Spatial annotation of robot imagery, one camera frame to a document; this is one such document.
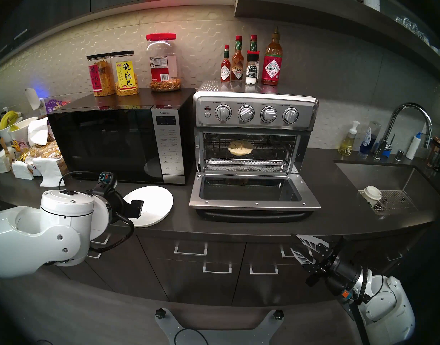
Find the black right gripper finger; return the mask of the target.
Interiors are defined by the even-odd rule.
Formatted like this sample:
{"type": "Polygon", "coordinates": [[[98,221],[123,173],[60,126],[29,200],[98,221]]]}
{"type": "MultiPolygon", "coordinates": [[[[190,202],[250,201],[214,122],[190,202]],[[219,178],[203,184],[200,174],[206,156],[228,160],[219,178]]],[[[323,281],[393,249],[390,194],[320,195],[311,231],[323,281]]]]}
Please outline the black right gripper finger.
{"type": "Polygon", "coordinates": [[[308,257],[302,255],[298,251],[294,251],[291,249],[291,252],[295,259],[301,264],[301,265],[315,265],[315,259],[310,260],[308,257]]]}
{"type": "Polygon", "coordinates": [[[293,252],[296,254],[311,254],[312,251],[318,254],[325,254],[329,249],[329,244],[315,236],[293,234],[296,240],[293,244],[293,252]]]}

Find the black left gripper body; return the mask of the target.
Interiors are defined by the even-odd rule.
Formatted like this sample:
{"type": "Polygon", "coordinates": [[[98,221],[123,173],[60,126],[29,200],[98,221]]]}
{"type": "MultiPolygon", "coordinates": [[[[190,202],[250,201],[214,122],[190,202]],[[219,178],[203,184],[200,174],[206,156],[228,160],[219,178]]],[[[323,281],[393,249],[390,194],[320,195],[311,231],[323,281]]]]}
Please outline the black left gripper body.
{"type": "Polygon", "coordinates": [[[134,201],[126,202],[122,195],[115,190],[110,190],[105,194],[105,199],[111,206],[111,224],[119,220],[118,214],[127,218],[134,219],[134,201]]]}

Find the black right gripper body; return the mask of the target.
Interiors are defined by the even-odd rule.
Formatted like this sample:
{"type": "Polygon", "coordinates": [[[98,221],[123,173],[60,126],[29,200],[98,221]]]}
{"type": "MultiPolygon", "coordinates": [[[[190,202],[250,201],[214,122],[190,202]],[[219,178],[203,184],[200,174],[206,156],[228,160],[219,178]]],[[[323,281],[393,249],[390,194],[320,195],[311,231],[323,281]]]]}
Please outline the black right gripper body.
{"type": "Polygon", "coordinates": [[[312,266],[306,265],[309,276],[305,283],[313,287],[323,280],[328,291],[336,297],[349,297],[351,289],[363,275],[360,265],[343,259],[344,248],[348,241],[341,237],[334,246],[326,246],[322,241],[316,241],[316,252],[320,255],[312,266]]]}

